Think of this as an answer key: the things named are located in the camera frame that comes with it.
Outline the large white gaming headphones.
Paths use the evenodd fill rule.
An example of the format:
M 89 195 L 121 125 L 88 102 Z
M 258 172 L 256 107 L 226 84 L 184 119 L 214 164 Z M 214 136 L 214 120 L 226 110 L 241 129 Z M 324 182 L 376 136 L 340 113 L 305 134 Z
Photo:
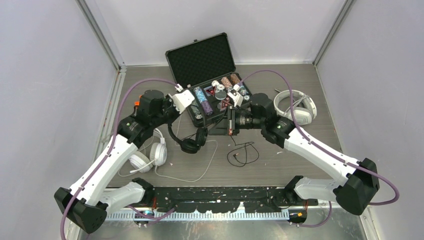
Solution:
M 313 99 L 299 90 L 292 90 L 293 96 L 293 115 L 298 125 L 304 126 L 311 124 L 317 117 L 318 111 Z M 277 115 L 293 120 L 291 107 L 286 110 L 279 109 L 282 100 L 290 100 L 290 91 L 284 90 L 279 92 L 273 99 L 273 105 Z

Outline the black on-ear headphones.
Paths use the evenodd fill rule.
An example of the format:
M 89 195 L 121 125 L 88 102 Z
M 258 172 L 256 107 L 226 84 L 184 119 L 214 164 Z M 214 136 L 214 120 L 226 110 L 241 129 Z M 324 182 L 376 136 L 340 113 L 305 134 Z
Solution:
M 180 139 L 177 137 L 177 135 L 174 133 L 172 124 L 167 125 L 168 133 L 171 136 L 171 138 L 175 141 L 176 144 L 178 144 L 181 148 L 181 150 L 188 154 L 196 154 L 202 146 L 205 145 L 207 141 L 207 135 L 206 130 L 208 130 L 205 127 L 198 128 L 196 133 L 188 135 L 187 137 Z M 236 143 L 233 137 L 231 137 L 231 140 L 234 143 L 234 146 L 237 147 L 231 151 L 228 152 L 226 159 L 228 163 L 234 167 L 242 168 L 248 164 L 256 162 L 260 158 L 259 151 L 255 148 L 254 142 L 244 142 L 244 143 Z M 254 152 L 256 153 L 256 158 L 252 161 L 248 161 L 249 153 L 248 148 L 251 147 Z M 238 155 L 240 151 L 244 150 L 245 159 L 244 161 L 241 161 L 238 159 Z

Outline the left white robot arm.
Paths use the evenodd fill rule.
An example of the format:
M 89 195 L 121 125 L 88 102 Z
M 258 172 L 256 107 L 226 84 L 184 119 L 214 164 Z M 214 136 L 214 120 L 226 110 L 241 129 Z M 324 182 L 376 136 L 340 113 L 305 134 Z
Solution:
M 173 123 L 194 99 L 189 90 L 174 95 L 145 91 L 135 112 L 116 125 L 109 143 L 83 176 L 69 188 L 60 187 L 55 192 L 54 199 L 63 216 L 92 234 L 108 215 L 128 205 L 148 207 L 154 199 L 154 187 L 146 180 L 135 178 L 111 192 L 105 189 L 124 163 L 154 135 L 154 130 Z

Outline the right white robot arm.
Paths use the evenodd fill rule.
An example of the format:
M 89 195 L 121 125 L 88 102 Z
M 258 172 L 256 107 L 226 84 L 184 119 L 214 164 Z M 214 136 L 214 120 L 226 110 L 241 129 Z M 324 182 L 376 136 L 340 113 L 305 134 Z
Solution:
M 284 188 L 284 199 L 291 205 L 309 199 L 336 202 L 347 212 L 359 216 L 380 188 L 377 166 L 372 160 L 359 161 L 320 142 L 291 119 L 278 115 L 264 93 L 256 93 L 249 99 L 249 109 L 228 106 L 212 132 L 235 136 L 240 130 L 250 129 L 260 130 L 267 142 L 305 158 L 331 177 L 293 177 Z

